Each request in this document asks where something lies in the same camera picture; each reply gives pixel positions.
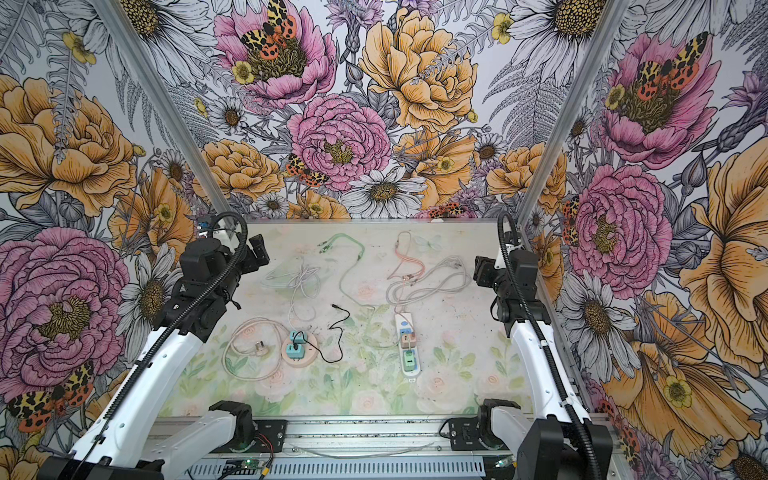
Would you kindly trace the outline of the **pink charger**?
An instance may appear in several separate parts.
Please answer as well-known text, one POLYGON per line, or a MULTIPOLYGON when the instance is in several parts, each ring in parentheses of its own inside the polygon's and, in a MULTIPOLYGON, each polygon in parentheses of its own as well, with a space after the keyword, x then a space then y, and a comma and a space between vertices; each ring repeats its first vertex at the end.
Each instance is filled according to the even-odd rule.
POLYGON ((403 350, 411 350, 416 347, 417 338, 413 332, 407 332, 400 335, 400 347, 403 350))

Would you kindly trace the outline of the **teal two-tone charger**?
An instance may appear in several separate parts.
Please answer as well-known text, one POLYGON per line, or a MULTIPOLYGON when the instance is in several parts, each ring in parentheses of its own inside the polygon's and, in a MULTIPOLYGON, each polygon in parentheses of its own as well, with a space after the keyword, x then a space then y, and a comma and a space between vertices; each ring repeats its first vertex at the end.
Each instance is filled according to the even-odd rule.
POLYGON ((307 334, 303 330, 293 330, 289 334, 289 342, 296 345, 304 345, 308 342, 307 334))

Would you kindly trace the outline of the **green charger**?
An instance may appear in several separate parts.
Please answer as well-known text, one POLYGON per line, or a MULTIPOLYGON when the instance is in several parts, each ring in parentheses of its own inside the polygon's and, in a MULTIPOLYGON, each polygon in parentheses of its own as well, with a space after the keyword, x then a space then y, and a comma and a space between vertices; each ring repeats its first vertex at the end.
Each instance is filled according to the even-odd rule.
POLYGON ((413 372, 417 369, 416 353, 413 349, 404 350, 402 352, 403 369, 406 372, 413 372))

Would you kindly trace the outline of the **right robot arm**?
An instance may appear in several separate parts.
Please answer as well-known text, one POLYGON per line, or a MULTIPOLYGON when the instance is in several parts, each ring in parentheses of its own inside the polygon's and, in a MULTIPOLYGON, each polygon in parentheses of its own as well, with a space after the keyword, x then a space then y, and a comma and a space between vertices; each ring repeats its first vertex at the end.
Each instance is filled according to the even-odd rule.
POLYGON ((495 294, 492 318, 520 355, 532 393, 532 412, 502 399, 478 409, 481 442, 513 456, 517 479, 605 479, 613 440, 596 424, 572 386, 555 344, 552 320, 537 297, 537 255, 522 244, 512 216, 501 213, 496 257, 478 256, 473 279, 495 294))

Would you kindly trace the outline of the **white blue power strip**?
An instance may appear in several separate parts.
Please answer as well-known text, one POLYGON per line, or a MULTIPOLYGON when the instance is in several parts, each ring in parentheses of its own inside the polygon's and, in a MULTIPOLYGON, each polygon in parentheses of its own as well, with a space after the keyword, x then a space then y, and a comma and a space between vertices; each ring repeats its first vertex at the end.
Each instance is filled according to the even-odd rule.
POLYGON ((412 315, 408 312, 396 313, 394 324, 402 373, 409 382, 414 382, 421 373, 422 362, 412 315))

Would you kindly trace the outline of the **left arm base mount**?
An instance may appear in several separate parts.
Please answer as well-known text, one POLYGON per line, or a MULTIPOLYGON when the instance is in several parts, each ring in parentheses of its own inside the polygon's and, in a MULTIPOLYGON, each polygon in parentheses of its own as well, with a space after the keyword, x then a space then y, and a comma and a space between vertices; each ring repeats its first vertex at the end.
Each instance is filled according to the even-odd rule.
POLYGON ((233 448, 238 453, 268 454, 281 453, 286 439, 288 422, 281 419, 261 419, 254 421, 254 433, 240 441, 233 448))

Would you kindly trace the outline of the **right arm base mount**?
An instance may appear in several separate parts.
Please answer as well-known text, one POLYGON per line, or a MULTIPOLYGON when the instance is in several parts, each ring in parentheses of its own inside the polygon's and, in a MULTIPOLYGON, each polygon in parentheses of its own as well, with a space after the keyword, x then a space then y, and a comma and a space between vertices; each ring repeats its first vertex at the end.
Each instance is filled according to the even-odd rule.
POLYGON ((447 437, 454 452, 493 451, 499 446, 486 442, 480 435, 479 420, 476 417, 449 418, 441 432, 447 437))

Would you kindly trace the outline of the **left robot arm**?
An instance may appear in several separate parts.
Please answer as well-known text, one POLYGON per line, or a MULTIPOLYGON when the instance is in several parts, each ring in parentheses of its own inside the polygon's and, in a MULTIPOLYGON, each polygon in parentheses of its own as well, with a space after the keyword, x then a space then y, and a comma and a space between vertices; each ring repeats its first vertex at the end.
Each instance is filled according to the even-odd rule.
POLYGON ((165 441, 147 443, 174 385, 235 302, 242 276, 269 262, 262 236, 249 236, 236 212, 208 218, 203 231, 181 255, 182 277, 117 393, 69 453, 44 461, 38 478, 175 479, 220 447, 253 444, 250 406, 227 400, 165 441))

